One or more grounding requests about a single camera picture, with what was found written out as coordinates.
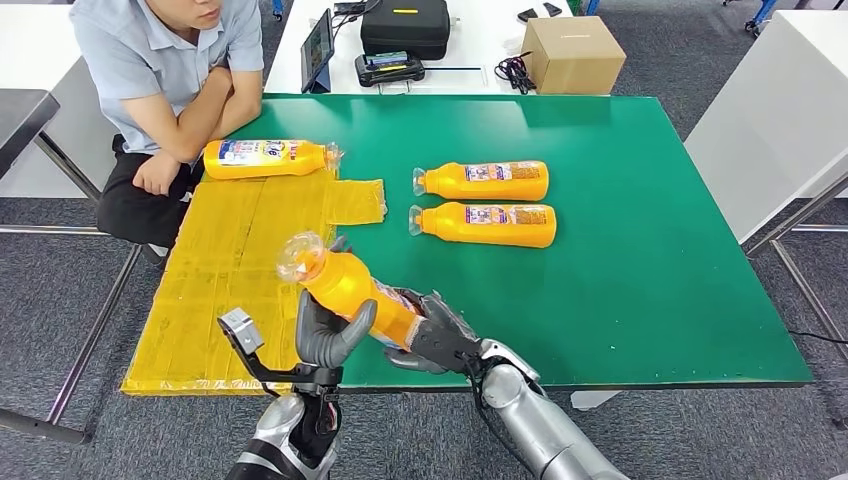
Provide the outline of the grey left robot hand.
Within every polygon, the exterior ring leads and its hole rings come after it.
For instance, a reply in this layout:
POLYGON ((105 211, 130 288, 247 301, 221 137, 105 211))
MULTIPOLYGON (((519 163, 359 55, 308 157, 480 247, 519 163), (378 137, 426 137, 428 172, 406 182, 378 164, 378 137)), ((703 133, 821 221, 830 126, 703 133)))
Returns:
POLYGON ((349 320, 321 305, 308 290, 302 290, 295 332, 299 359, 328 369, 342 366, 351 352, 369 336, 377 310, 377 301, 366 299, 349 320))

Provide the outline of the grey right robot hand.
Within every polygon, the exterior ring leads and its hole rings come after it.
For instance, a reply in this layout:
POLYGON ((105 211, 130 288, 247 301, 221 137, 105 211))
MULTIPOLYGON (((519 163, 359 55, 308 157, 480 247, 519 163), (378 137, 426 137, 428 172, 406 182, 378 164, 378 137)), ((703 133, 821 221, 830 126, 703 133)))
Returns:
POLYGON ((431 374, 466 373, 462 354, 473 357, 480 337, 441 297, 432 291, 421 294, 409 288, 395 291, 410 302, 424 320, 410 341, 412 351, 384 348, 386 360, 394 367, 431 374))

